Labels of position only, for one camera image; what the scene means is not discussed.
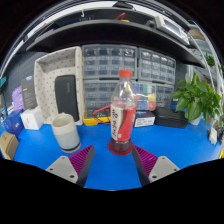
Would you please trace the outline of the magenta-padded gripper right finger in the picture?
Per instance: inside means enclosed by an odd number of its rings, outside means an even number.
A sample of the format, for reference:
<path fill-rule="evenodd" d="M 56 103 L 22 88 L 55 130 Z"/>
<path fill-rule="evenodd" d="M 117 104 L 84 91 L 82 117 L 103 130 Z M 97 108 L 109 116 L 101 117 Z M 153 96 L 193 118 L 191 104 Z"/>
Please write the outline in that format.
<path fill-rule="evenodd" d="M 179 168 L 166 156 L 157 157 L 136 145 L 132 147 L 132 156 L 142 186 L 179 171 Z"/>

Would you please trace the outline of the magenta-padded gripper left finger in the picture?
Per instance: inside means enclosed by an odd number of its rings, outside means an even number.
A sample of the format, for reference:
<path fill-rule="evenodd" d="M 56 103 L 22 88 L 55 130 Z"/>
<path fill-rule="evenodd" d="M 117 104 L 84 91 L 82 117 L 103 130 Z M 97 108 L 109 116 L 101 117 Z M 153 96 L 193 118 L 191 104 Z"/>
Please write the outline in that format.
<path fill-rule="evenodd" d="M 94 155 L 95 148 L 90 145 L 69 157 L 60 156 L 47 168 L 47 171 L 84 187 Z"/>

